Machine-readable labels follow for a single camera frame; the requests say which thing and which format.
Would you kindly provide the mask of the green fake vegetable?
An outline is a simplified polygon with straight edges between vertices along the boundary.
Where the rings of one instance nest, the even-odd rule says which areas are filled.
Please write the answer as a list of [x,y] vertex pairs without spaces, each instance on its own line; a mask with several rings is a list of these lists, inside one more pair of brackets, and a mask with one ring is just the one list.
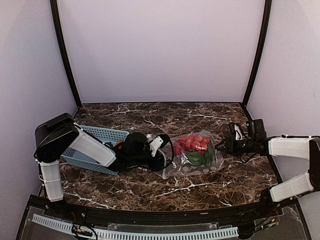
[[214,163],[216,153],[213,149],[190,151],[187,153],[187,158],[188,161],[196,167],[200,167],[202,165],[210,167]]

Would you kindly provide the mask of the clear zip top bag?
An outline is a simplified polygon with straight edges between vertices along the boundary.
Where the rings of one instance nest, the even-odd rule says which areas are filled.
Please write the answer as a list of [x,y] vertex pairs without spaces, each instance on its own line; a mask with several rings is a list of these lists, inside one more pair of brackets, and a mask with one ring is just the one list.
[[173,146],[166,145],[162,152],[172,163],[157,171],[162,179],[211,174],[224,167],[222,154],[215,149],[217,140],[207,130],[183,134],[170,139]]

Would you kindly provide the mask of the red fake grape bunch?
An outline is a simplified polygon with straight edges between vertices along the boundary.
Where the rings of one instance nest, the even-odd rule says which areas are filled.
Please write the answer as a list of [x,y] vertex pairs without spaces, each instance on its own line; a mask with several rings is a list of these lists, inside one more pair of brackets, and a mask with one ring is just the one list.
[[202,136],[199,134],[190,133],[188,135],[182,135],[174,140],[174,154],[181,155],[182,151],[186,153],[198,153],[202,156],[208,151],[209,143],[211,139],[208,136]]

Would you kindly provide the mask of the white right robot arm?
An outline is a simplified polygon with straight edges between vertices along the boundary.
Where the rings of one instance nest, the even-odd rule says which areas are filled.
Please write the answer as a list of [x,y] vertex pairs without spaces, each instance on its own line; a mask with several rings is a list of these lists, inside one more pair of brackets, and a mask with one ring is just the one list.
[[255,213],[266,217],[275,208],[275,203],[297,198],[320,190],[320,137],[281,135],[268,137],[262,119],[246,122],[247,136],[241,127],[230,123],[231,136],[217,143],[217,151],[231,156],[259,154],[260,156],[288,157],[309,161],[309,170],[283,183],[277,184],[261,194],[255,205]]

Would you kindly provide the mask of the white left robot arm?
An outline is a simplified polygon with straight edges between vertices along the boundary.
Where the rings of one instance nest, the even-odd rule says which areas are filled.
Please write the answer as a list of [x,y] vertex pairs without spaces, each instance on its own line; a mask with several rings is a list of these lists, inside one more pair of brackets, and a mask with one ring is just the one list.
[[116,176],[134,167],[154,172],[171,163],[162,148],[169,143],[165,134],[156,137],[142,133],[77,124],[63,113],[35,130],[35,161],[40,168],[51,210],[67,218],[70,206],[63,201],[60,158],[72,166]]

